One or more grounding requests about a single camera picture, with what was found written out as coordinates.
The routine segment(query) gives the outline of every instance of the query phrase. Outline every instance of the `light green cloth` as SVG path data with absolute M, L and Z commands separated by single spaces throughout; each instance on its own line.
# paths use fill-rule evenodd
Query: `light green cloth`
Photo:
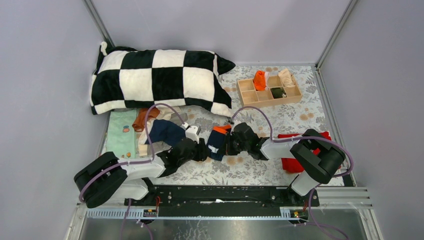
M 136 157 L 136 133 L 133 128 L 136 118 L 136 109 L 110 112 L 106 142 L 108 152 L 113 152 L 118 158 Z

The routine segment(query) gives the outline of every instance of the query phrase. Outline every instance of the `pillow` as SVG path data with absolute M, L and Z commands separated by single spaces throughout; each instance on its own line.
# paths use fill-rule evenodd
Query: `pillow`
M 218 75 L 235 66 L 213 51 L 137 51 L 102 42 L 91 82 L 91 111 L 96 115 L 164 103 L 197 105 L 231 117 L 231 97 L 219 84 Z

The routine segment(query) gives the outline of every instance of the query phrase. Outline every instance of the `white wall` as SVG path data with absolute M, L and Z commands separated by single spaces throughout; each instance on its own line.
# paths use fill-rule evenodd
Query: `white wall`
M 321 71 L 384 239 L 424 234 L 424 1 L 361 0 Z
M 211 50 L 238 64 L 315 63 L 349 0 L 93 0 L 117 45 Z
M 106 126 L 88 96 L 101 41 L 80 0 L 0 0 L 0 239 L 63 239 Z

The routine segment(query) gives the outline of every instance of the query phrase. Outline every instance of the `floral pattern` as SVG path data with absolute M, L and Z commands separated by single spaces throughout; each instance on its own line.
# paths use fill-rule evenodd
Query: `floral pattern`
M 236 89 L 237 80 L 253 78 L 256 71 L 281 71 L 288 68 L 296 78 L 302 100 L 297 103 L 263 107 L 261 110 L 269 118 L 273 135 L 303 133 L 307 129 L 319 132 L 328 131 L 328 123 L 315 84 L 310 66 L 236 66 L 230 72 L 219 77 L 221 86 L 232 98 L 232 110 L 242 107 Z M 227 117 L 212 114 L 199 106 L 182 106 L 183 113 L 188 115 L 190 125 L 200 126 L 201 138 L 206 141 L 214 126 L 228 124 Z M 265 118 L 254 109 L 244 109 L 234 118 L 235 124 L 246 122 L 260 137 L 270 134 L 270 127 Z M 261 185 L 288 186 L 297 173 L 283 170 L 281 159 L 259 161 L 246 152 L 237 156 L 224 156 L 222 161 L 208 158 L 204 162 L 189 161 L 176 173 L 161 178 L 152 178 L 153 184 L 165 185 Z M 343 186 L 341 177 L 333 178 L 329 186 Z

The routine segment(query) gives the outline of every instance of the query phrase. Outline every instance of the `robotic arm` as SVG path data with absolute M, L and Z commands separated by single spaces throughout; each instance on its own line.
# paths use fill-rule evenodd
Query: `robotic arm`
M 208 156 L 205 140 L 198 137 L 200 128 L 183 124 L 186 138 L 167 151 L 157 153 L 150 163 L 131 164 L 150 160 L 117 158 L 112 152 L 106 152 L 87 167 L 77 173 L 74 181 L 81 191 L 86 184 L 100 172 L 120 164 L 120 166 L 102 174 L 83 193 L 88 208 L 95 208 L 106 201 L 131 198 L 141 200 L 152 187 L 148 178 L 169 176 L 189 160 L 204 161 Z M 308 129 L 302 136 L 321 137 L 313 129 Z M 248 152 L 256 160 L 276 158 L 294 158 L 305 169 L 288 187 L 289 198 L 300 199 L 318 184 L 327 184 L 345 159 L 345 154 L 330 143 L 320 140 L 298 140 L 279 138 L 271 141 L 269 137 L 258 137 L 245 123 L 240 123 L 225 136 L 224 145 L 218 150 L 223 155 L 237 155 Z M 312 153 L 319 149 L 318 155 Z

